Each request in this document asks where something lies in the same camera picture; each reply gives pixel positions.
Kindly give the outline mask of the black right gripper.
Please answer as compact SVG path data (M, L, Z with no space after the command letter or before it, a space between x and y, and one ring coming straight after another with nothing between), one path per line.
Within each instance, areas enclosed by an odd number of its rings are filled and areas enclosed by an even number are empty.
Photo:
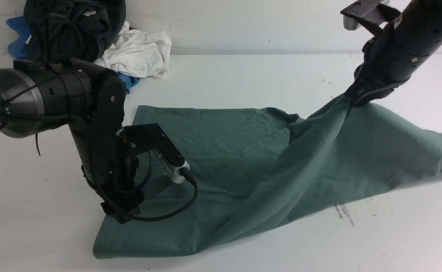
M364 62L345 96L355 107L387 97L441 46L442 8L406 8L366 44Z

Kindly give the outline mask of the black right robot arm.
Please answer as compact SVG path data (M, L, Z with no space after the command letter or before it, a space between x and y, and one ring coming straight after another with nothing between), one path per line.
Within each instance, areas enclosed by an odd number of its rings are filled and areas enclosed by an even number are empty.
M358 0L341 14L345 29L362 26L373 35L345 92L355 107L387 97L442 46L442 0L412 0L403 11L385 0Z

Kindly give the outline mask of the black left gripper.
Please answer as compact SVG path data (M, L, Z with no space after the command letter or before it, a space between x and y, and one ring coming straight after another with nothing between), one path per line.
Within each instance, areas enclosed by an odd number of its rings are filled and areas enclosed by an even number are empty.
M102 198L108 217L125 224L139 214L144 201L141 188L134 183L139 166L132 146L116 134L93 122L68 125L81 159L87 183Z

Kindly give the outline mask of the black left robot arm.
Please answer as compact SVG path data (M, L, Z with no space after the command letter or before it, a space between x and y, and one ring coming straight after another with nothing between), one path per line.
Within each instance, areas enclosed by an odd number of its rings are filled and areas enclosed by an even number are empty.
M105 67L74 59L59 64L15 60L0 69L0 132L25 138L67 125L81 169L118 223L139 214L138 159L122 136L126 85Z

